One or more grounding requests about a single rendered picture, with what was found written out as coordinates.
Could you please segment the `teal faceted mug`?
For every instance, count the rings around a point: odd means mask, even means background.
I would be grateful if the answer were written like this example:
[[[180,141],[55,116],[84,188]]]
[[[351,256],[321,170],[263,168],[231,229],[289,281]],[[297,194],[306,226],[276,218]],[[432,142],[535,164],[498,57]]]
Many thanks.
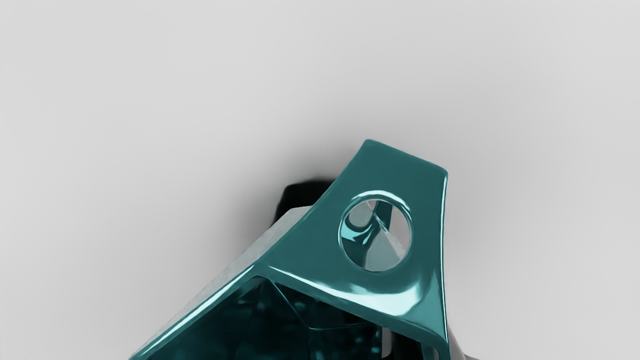
[[[447,171],[366,140],[129,360],[478,360],[447,319]]]

